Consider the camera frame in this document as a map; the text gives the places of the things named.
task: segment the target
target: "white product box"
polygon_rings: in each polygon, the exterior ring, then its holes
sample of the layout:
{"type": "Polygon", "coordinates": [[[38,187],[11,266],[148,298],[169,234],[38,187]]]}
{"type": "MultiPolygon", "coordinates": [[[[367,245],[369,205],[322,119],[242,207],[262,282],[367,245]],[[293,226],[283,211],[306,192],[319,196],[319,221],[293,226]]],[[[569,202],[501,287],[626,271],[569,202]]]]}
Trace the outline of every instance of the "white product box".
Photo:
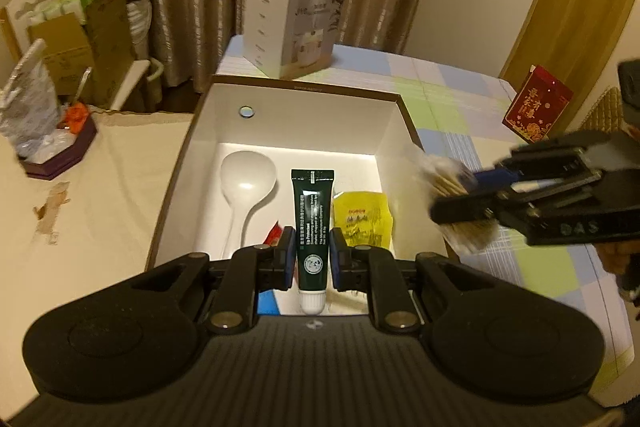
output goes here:
{"type": "Polygon", "coordinates": [[[344,0],[244,0],[244,56],[271,78],[331,65],[344,0]]]}

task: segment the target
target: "table surface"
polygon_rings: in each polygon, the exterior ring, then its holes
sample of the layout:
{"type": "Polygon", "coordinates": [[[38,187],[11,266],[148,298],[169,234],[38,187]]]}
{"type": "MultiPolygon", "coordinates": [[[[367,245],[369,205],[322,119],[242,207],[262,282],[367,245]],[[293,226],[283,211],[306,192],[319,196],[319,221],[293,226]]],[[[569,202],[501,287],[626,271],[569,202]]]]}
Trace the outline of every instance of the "table surface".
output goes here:
{"type": "MultiPolygon", "coordinates": [[[[218,74],[266,75],[242,57],[242,36],[231,39],[218,74]]],[[[427,154],[462,161],[472,171],[491,168],[524,143],[502,125],[516,93],[498,78],[450,66],[350,46],[334,46],[328,69],[305,82],[400,94],[427,154]]],[[[491,273],[589,315],[606,341],[605,362],[595,388],[613,381],[634,359],[628,317],[615,278],[602,269],[592,246],[532,248],[514,230],[462,263],[491,273]]]]}
{"type": "Polygon", "coordinates": [[[193,115],[94,114],[84,159],[53,181],[27,178],[0,139],[0,418],[36,396],[22,338],[40,315],[145,269],[164,192],[193,115]],[[33,208],[69,182],[51,238],[33,208]]]}

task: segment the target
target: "red greeting card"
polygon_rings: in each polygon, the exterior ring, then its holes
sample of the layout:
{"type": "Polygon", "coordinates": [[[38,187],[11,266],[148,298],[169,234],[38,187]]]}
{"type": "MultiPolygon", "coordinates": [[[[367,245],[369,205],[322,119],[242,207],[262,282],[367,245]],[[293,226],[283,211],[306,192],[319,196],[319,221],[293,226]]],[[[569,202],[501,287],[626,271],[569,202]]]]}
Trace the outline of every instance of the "red greeting card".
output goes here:
{"type": "Polygon", "coordinates": [[[532,66],[527,81],[502,123],[527,142],[542,140],[571,101],[573,91],[541,66],[532,66]]]}

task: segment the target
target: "orange object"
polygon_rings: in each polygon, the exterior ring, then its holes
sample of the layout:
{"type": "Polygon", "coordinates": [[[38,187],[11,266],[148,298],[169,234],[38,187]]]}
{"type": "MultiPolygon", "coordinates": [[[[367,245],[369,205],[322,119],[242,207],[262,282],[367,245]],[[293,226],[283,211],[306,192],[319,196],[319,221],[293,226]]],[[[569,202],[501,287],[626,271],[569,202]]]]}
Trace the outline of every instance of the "orange object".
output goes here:
{"type": "Polygon", "coordinates": [[[267,238],[264,240],[264,244],[269,245],[270,247],[277,247],[281,235],[282,227],[276,221],[276,224],[273,225],[273,228],[269,231],[269,235],[267,235],[267,238]]]}
{"type": "Polygon", "coordinates": [[[65,124],[71,134],[79,134],[84,122],[89,118],[89,109],[82,102],[77,102],[66,110],[65,124]]]}

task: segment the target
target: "white box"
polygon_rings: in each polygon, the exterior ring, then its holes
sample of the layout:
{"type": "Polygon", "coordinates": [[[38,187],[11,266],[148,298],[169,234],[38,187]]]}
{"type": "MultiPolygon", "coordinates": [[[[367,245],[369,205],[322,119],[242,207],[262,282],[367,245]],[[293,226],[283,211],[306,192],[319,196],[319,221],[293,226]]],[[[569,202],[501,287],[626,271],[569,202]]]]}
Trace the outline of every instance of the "white box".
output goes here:
{"type": "MultiPolygon", "coordinates": [[[[215,76],[203,98],[164,197],[147,268],[192,251],[222,259],[232,213],[222,195],[220,165],[238,150],[268,156],[277,172],[271,194],[249,215],[244,247],[262,244],[276,221],[295,227],[291,169],[333,169],[334,192],[386,193],[394,216],[390,249],[397,258],[413,260],[423,251],[447,254],[412,159],[418,134],[399,95],[215,76]],[[253,117],[239,115],[244,106],[254,110],[253,117]]],[[[281,313],[301,313],[295,284],[288,292],[274,293],[281,313]]],[[[326,299],[326,313],[367,313],[366,297],[338,294],[331,277],[326,299]]]]}
{"type": "Polygon", "coordinates": [[[331,65],[344,0],[244,0],[244,56],[270,78],[331,65]]]}

